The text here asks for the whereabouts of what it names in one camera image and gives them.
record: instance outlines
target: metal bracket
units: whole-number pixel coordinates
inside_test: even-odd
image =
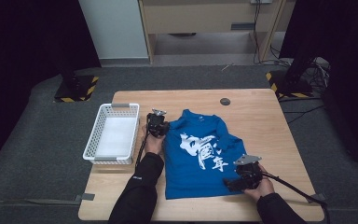
[[[165,115],[167,113],[167,111],[163,111],[163,110],[157,110],[155,108],[152,109],[153,110],[153,113],[157,116],[162,116],[162,115]]]
[[[75,202],[81,202],[82,200],[94,201],[94,198],[95,198],[95,194],[83,193],[81,195],[77,194],[74,198],[74,201]]]
[[[236,161],[234,161],[235,165],[246,165],[255,161],[260,161],[261,157],[251,156],[251,155],[242,155]]]

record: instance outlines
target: white plastic basket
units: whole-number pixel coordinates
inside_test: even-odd
[[[138,126],[138,104],[101,105],[83,159],[93,164],[132,164]]]

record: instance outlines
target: person's arm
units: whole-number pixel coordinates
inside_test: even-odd
[[[275,193],[272,182],[263,177],[257,189],[245,189],[245,194],[251,196],[257,204],[257,212],[265,224],[302,224],[302,219],[287,202]]]
[[[147,137],[145,156],[118,198],[108,223],[149,223],[157,202],[156,184],[164,167],[159,156],[163,138]]]
[[[277,193],[260,197],[257,212],[265,224],[307,223]]]

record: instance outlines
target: white print on shirt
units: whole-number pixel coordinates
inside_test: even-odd
[[[228,163],[223,162],[223,158],[215,156],[222,153],[221,148],[217,148],[216,144],[211,144],[211,141],[216,138],[213,135],[205,136],[203,138],[198,138],[193,135],[188,136],[185,133],[180,134],[182,138],[182,143],[180,148],[186,150],[191,156],[197,156],[199,159],[200,168],[205,170],[205,160],[213,159],[214,167],[212,169],[219,169],[220,172],[223,172],[223,166],[228,165]]]

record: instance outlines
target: blue t-shirt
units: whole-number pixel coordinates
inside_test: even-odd
[[[165,138],[166,199],[213,197],[230,192],[223,178],[239,178],[234,161],[246,154],[240,138],[216,115],[183,111]]]

